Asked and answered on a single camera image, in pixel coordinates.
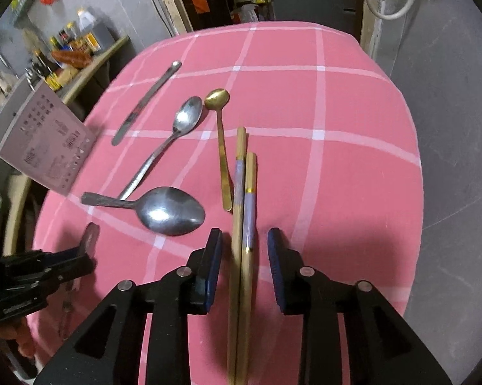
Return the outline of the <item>right hand orange glove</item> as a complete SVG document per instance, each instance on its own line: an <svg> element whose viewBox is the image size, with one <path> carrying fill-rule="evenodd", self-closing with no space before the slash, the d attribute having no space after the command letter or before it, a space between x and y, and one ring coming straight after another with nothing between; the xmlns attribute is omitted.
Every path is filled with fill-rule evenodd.
<svg viewBox="0 0 482 385"><path fill-rule="evenodd" d="M0 323L0 339L15 341L19 353L26 358L33 358L36 353L35 342L25 317Z"/></svg>

